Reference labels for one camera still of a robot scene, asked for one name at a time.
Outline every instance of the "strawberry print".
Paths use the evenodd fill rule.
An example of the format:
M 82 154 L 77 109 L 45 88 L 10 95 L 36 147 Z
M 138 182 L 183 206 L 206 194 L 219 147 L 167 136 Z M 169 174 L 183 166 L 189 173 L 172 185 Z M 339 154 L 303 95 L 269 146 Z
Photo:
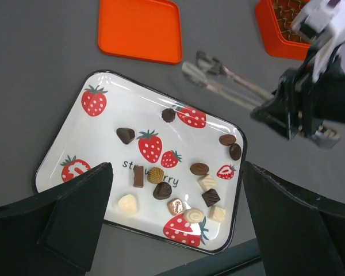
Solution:
M 104 88 L 99 89 L 98 87 L 99 85 L 96 88 L 90 85 L 82 95 L 82 107 L 92 117 L 100 115 L 106 107 L 106 97 L 104 94 L 107 91 Z
M 193 229 L 196 231 L 196 228 L 192 228 L 192 224 L 184 220 L 183 214 L 179 214 L 167 222 L 163 228 L 163 233 L 170 240 L 198 247 L 201 242 L 205 244 L 205 240 L 208 240 L 205 235 L 205 232 L 208 232 L 208 229 L 205 228 L 205 224 L 206 217 L 201 223 L 198 223 L 200 230 L 194 232 Z
M 158 137 L 158 133 L 148 130 L 147 132 L 139 132 L 141 136 L 137 137 L 138 147 L 143 157 L 150 163 L 156 163 L 162 152 L 162 141 Z
M 72 180 L 78 175 L 81 175 L 91 169 L 87 162 L 83 161 L 82 159 L 77 159 L 76 156 L 70 158 L 69 155 L 68 158 L 60 165 L 63 166 L 62 179 L 64 182 Z
M 185 106 L 181 103 L 175 104 L 178 117 L 185 124 L 193 128 L 204 128 L 207 123 L 206 113 L 191 106 Z
M 235 174 L 235 168 L 231 165 L 223 165 L 217 172 L 217 176 L 219 178 L 229 180 L 234 177 Z
M 161 166 L 164 168 L 173 168 L 181 161 L 181 155 L 177 151 L 167 151 L 162 155 Z

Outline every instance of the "oval chocolate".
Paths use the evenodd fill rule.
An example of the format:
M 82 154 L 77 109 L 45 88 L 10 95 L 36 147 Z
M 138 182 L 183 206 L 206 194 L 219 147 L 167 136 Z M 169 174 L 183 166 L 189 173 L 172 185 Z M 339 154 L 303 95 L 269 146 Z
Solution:
M 221 145 L 232 145 L 236 142 L 236 137 L 231 134 L 225 134 L 220 136 L 219 141 Z
M 242 149 L 238 144 L 232 144 L 229 148 L 229 154 L 232 160 L 238 161 L 242 155 Z
M 203 163 L 195 163 L 190 166 L 190 171 L 194 175 L 206 175 L 209 171 L 209 167 Z
M 165 200 L 166 198 L 170 197 L 172 192 L 173 191 L 169 183 L 161 182 L 157 184 L 153 195 L 157 200 Z

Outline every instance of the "round chocolate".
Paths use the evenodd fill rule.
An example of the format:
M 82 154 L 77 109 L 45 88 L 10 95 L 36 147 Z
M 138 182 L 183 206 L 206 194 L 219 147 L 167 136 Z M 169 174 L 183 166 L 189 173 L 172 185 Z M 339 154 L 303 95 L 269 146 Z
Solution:
M 238 161 L 242 155 L 242 149 L 238 144 L 232 144 L 229 148 L 229 154 L 232 160 Z
M 220 136 L 219 141 L 221 145 L 232 145 L 236 142 L 236 137 L 231 134 L 225 134 Z
M 206 175 L 209 171 L 209 167 L 204 163 L 195 163 L 190 166 L 190 171 L 194 175 Z
M 154 198 L 156 198 L 157 200 L 165 200 L 166 198 L 170 197 L 172 192 L 173 191 L 169 183 L 160 182 L 157 184 L 153 195 L 154 195 Z
M 161 117 L 165 122 L 172 122 L 175 120 L 175 110 L 172 108 L 165 109 L 162 111 Z
M 116 130 L 116 135 L 126 145 L 133 141 L 136 137 L 134 130 L 131 128 L 118 128 Z

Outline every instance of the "chocolate bonbon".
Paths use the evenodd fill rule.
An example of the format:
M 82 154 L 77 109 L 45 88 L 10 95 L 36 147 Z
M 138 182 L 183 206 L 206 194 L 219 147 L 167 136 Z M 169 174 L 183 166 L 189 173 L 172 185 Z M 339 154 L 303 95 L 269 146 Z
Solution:
M 202 197 L 203 200 L 206 202 L 207 207 L 211 207 L 212 205 L 221 200 L 215 189 L 209 189 L 202 195 Z
M 151 182 L 152 184 L 158 184 L 162 181 L 163 176 L 164 176 L 163 170 L 161 170 L 160 168 L 154 167 L 149 170 L 148 175 L 147 175 L 147 180 Z
M 232 160 L 238 161 L 242 155 L 242 149 L 238 144 L 232 144 L 229 148 L 229 154 Z
M 221 145 L 232 145 L 236 142 L 236 137 L 231 134 L 225 134 L 220 136 L 218 140 L 220 141 Z
M 167 208 L 173 216 L 181 214 L 185 211 L 185 206 L 179 198 L 170 200 L 167 203 Z
M 197 208 L 185 210 L 183 216 L 188 223 L 200 223 L 205 218 L 203 212 L 201 210 L 198 210 Z
M 225 221 L 225 213 L 226 210 L 224 208 L 212 206 L 208 218 L 218 223 L 223 223 Z
M 129 216 L 132 216 L 138 212 L 137 199 L 132 194 L 127 194 L 126 196 L 120 198 L 117 206 L 119 207 L 120 211 Z
M 209 167 L 204 163 L 194 163 L 190 166 L 190 171 L 194 175 L 205 175 L 209 171 Z
M 172 108 L 167 108 L 162 111 L 161 117 L 165 122 L 172 122 L 175 120 L 175 110 Z
M 200 184 L 203 191 L 208 191 L 216 185 L 216 181 L 209 174 L 206 174 L 204 177 L 200 178 L 198 180 L 198 183 Z
M 118 128 L 116 130 L 116 135 L 126 145 L 128 145 L 136 137 L 134 130 L 131 128 Z
M 170 197 L 172 192 L 173 191 L 169 183 L 161 182 L 157 184 L 153 195 L 157 200 L 165 200 L 166 198 Z
M 136 166 L 134 168 L 134 187 L 143 188 L 144 186 L 144 167 Z

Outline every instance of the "dark chocolate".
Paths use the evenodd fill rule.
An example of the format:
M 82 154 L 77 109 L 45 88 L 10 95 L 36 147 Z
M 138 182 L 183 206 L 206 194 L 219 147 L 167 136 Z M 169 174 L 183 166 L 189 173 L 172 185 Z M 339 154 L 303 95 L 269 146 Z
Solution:
M 166 198 L 169 198 L 171 193 L 173 191 L 171 190 L 171 186 L 167 182 L 160 182 L 157 184 L 155 190 L 154 190 L 154 198 L 157 200 L 165 200 Z
M 190 171 L 194 175 L 206 175 L 209 171 L 209 167 L 204 163 L 194 163 L 190 166 Z
M 134 184 L 135 188 L 143 188 L 144 185 L 144 167 L 136 166 L 134 167 Z
M 206 193 L 202 195 L 202 197 L 203 200 L 206 202 L 207 207 L 211 207 L 212 205 L 218 203 L 221 200 L 215 189 L 209 189 Z
M 232 144 L 229 148 L 229 154 L 232 160 L 238 161 L 242 155 L 242 149 L 238 144 Z
M 172 122 L 175 120 L 175 110 L 172 108 L 165 109 L 162 111 L 161 117 L 165 122 Z
M 231 134 L 225 134 L 220 136 L 218 140 L 220 141 L 221 145 L 232 145 L 236 142 L 236 137 Z
M 134 130 L 131 128 L 118 128 L 116 130 L 116 135 L 126 145 L 133 141 L 136 137 Z

